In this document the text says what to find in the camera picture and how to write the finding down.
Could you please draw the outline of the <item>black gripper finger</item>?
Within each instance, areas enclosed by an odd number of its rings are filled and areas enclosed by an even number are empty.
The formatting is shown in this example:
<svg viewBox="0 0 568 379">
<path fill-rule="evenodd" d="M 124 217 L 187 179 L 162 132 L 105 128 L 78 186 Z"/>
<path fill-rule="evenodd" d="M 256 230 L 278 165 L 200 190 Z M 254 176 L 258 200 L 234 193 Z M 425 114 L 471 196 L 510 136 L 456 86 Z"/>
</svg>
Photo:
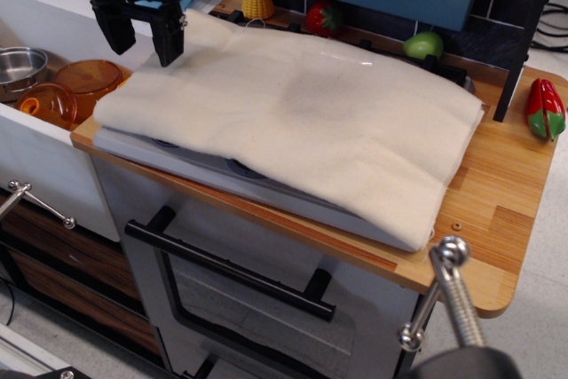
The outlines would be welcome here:
<svg viewBox="0 0 568 379">
<path fill-rule="evenodd" d="M 174 0 L 154 9 L 150 26 L 160 65 L 168 67 L 184 52 L 186 18 L 179 2 Z"/>
<path fill-rule="evenodd" d="M 136 42 L 130 18 L 123 16 L 122 9 L 113 4 L 92 0 L 91 6 L 112 51 L 118 55 L 124 54 Z"/>
</svg>

